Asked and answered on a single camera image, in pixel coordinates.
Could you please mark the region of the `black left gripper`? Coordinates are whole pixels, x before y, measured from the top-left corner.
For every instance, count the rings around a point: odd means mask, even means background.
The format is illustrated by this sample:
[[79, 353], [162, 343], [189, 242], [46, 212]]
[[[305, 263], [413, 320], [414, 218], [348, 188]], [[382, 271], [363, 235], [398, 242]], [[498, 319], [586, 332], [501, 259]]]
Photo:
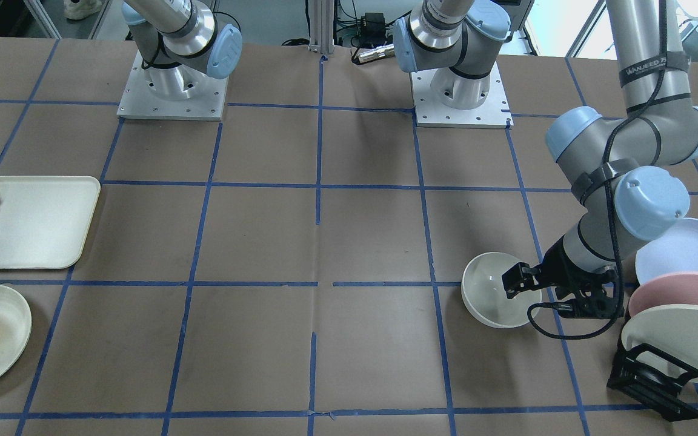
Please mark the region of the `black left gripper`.
[[574, 264], [566, 254], [564, 237], [554, 243], [545, 254], [540, 265], [532, 267], [518, 262], [506, 270], [502, 278], [507, 300], [526, 291], [555, 287], [559, 300], [574, 296], [565, 302], [571, 309], [560, 309], [559, 314], [568, 319], [610, 319], [622, 315], [618, 296], [609, 296], [603, 285], [615, 282], [617, 271], [614, 266], [602, 266], [596, 272], [587, 271]]

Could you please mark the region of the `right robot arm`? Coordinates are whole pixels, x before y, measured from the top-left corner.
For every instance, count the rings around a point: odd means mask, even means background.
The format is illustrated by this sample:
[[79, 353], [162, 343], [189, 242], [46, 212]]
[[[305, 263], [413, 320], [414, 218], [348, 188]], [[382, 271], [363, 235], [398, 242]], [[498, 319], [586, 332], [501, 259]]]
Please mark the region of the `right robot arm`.
[[[199, 1], [125, 1], [138, 55], [120, 121], [221, 121], [241, 31]], [[101, 185], [91, 176], [0, 176], [0, 269], [64, 269], [85, 248]]]

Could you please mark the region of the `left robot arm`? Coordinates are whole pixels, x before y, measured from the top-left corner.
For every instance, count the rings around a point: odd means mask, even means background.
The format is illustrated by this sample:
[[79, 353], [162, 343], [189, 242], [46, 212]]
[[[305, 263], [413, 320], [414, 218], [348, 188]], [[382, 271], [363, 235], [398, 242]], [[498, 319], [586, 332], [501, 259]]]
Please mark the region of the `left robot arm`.
[[[462, 298], [492, 328], [526, 325], [542, 308], [568, 319], [623, 314], [622, 262], [686, 216], [685, 185], [666, 168], [698, 157], [698, 107], [673, 1], [609, 1], [626, 116], [592, 107], [557, 117], [545, 143], [585, 214], [531, 266], [488, 252], [469, 262]], [[510, 35], [491, 1], [423, 1], [393, 25], [402, 71], [435, 70], [432, 90], [447, 107], [478, 107], [490, 69]]]

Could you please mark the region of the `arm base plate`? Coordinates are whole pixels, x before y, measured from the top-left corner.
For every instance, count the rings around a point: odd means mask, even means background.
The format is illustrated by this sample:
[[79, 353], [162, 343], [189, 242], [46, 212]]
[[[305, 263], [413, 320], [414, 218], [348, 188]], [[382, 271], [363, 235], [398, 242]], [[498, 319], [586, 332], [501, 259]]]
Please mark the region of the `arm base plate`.
[[146, 67], [137, 53], [117, 116], [139, 121], [221, 121], [227, 85], [227, 78], [210, 78], [184, 65]]
[[471, 81], [448, 67], [410, 73], [416, 125], [504, 129], [514, 125], [498, 64]]

